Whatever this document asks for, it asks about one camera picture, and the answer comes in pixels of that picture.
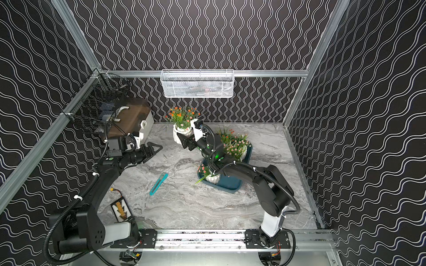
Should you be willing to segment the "potted pink gypsophila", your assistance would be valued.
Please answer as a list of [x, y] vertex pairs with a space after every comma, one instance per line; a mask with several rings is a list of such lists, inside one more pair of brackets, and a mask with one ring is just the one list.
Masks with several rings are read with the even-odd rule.
[[196, 184], [202, 181], [207, 181], [211, 184], [216, 185], [220, 181], [220, 174], [215, 171], [212, 171], [207, 165], [202, 164], [201, 166], [199, 166], [197, 173], [200, 175], [200, 178], [196, 182]]
[[234, 135], [235, 141], [231, 145], [224, 145], [226, 154], [233, 156], [239, 161], [245, 159], [248, 149], [252, 147], [252, 144], [248, 141], [246, 134]]

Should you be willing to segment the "potted orange gypsophila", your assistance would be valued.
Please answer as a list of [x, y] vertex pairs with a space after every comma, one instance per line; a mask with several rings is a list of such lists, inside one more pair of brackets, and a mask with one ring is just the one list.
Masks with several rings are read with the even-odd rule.
[[173, 139], [181, 145], [181, 141], [178, 134], [189, 136], [192, 133], [191, 121], [197, 119], [200, 116], [200, 112], [192, 107], [173, 107], [164, 116], [165, 119], [174, 124], [173, 126]]

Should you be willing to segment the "brown storage box lid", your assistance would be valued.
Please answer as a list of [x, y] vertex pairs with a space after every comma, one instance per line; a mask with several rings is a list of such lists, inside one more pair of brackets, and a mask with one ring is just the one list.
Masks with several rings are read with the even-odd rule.
[[145, 118], [152, 110], [149, 103], [142, 98], [127, 98], [110, 120], [125, 133], [134, 132], [136, 122]]

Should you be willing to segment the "yellow patterned card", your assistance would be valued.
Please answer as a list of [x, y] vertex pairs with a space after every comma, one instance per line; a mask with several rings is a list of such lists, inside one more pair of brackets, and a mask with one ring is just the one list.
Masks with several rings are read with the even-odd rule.
[[127, 221], [130, 216], [130, 210], [124, 197], [119, 198], [110, 204], [113, 214], [116, 217], [117, 222]]

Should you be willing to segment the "teal plastic tray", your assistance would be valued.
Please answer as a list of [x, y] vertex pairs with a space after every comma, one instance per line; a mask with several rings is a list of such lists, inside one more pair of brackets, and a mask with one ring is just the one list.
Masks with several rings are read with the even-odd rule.
[[[242, 162], [247, 164], [250, 162], [252, 150], [253, 150], [253, 146], [247, 148], [246, 155], [242, 159]], [[221, 190], [230, 194], [234, 194], [235, 192], [237, 192], [243, 185], [243, 181], [234, 176], [219, 175], [219, 177], [216, 178], [217, 183], [209, 182], [207, 178], [204, 178], [203, 172], [197, 172], [197, 177], [199, 180], [201, 180], [200, 182], [203, 183], [204, 185], [216, 188], [217, 190]]]

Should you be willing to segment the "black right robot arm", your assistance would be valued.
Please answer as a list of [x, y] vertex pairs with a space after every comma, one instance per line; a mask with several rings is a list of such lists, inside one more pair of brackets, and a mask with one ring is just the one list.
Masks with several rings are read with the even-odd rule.
[[259, 229], [259, 244], [271, 247], [278, 244], [284, 219], [287, 215], [299, 214], [301, 207], [295, 199], [294, 191], [283, 174], [274, 165], [257, 167], [238, 161], [224, 150], [217, 134], [202, 134], [200, 138], [178, 133], [183, 148], [200, 150], [206, 163], [199, 167], [203, 177], [209, 172], [213, 176], [234, 177], [250, 184], [264, 210], [264, 218]]

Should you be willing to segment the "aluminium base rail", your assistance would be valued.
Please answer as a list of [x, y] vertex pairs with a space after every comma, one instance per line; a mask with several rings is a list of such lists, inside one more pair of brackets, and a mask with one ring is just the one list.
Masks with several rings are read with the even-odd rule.
[[293, 239], [296, 251], [331, 251], [334, 239], [329, 230], [294, 229], [281, 231], [270, 244], [262, 244], [258, 229], [141, 229], [142, 244], [113, 249], [136, 252], [290, 252]]

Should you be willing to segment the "white mesh wall basket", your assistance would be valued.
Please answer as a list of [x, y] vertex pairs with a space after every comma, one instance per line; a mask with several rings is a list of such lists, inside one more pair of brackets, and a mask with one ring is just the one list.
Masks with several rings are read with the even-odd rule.
[[231, 98], [232, 69], [163, 69], [160, 84], [166, 98]]

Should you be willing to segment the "white ribbed storage box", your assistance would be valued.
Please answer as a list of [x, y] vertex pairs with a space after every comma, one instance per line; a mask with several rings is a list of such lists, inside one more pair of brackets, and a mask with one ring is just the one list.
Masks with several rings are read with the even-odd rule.
[[142, 120], [139, 119], [136, 122], [133, 135], [136, 139], [136, 143], [138, 147], [141, 147], [143, 144], [145, 144], [153, 125], [154, 125], [154, 119], [153, 119], [153, 114], [151, 112], [149, 112], [145, 118], [143, 118]]

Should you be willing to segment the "potted red gypsophila plant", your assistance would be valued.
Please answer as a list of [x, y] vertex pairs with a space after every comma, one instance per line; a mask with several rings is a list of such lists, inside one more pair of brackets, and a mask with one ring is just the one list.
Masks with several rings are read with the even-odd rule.
[[221, 142], [228, 146], [231, 145], [235, 141], [234, 130], [228, 127], [220, 127], [218, 129], [218, 134], [220, 135]]

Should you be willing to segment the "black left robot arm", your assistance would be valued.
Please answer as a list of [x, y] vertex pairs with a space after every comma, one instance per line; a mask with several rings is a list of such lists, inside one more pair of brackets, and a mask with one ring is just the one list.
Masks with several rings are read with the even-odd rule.
[[107, 149], [92, 168], [93, 178], [62, 211], [49, 217], [42, 252], [47, 263], [64, 265], [115, 242], [137, 245], [141, 236], [134, 221], [106, 226], [98, 208], [114, 181], [128, 168], [146, 163], [162, 146], [148, 142], [140, 148]]

